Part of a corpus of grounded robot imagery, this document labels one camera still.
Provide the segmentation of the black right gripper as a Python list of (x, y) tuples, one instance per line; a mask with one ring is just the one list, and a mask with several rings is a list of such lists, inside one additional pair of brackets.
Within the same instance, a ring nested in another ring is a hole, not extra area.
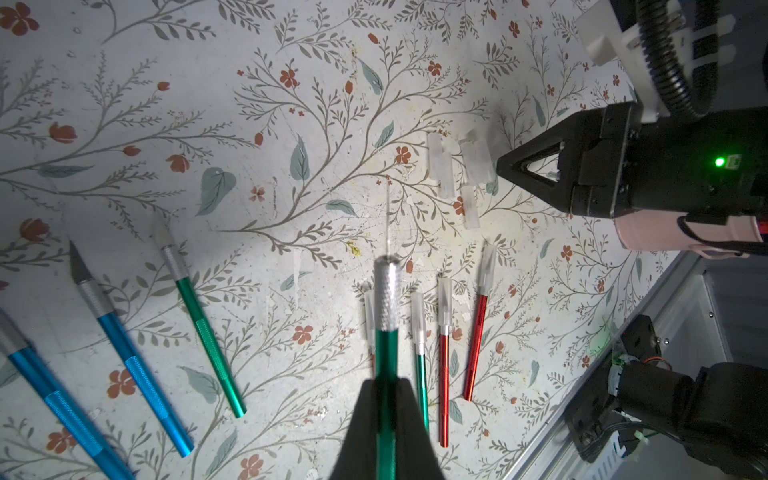
[(641, 125), (632, 103), (601, 109), (576, 156), (576, 115), (502, 155), (499, 177), (574, 215), (640, 210), (714, 219), (767, 214), (767, 109)]

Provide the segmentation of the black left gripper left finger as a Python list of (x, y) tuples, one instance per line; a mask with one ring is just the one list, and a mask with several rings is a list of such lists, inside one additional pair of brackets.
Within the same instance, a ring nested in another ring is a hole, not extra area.
[(376, 382), (363, 382), (331, 480), (375, 479), (378, 432)]

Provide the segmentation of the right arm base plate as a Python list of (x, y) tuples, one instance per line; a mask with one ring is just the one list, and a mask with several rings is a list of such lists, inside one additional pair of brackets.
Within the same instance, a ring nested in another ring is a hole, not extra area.
[(596, 367), (568, 404), (564, 419), (582, 460), (593, 463), (609, 437), (631, 422), (617, 412), (619, 373), (632, 361), (661, 353), (652, 319), (637, 315), (612, 339)]

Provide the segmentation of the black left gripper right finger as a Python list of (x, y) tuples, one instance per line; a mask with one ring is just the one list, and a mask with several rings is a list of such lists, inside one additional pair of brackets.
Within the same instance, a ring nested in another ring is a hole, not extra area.
[(411, 383), (396, 386), (396, 479), (444, 480)]

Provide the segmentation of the clear plastic knife cap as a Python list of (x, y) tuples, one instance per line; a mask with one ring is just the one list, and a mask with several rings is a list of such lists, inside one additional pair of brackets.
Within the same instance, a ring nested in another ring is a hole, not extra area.
[(451, 173), (451, 156), (444, 150), (442, 136), (439, 133), (427, 134), (427, 157), (429, 177), (441, 184), (446, 184)]

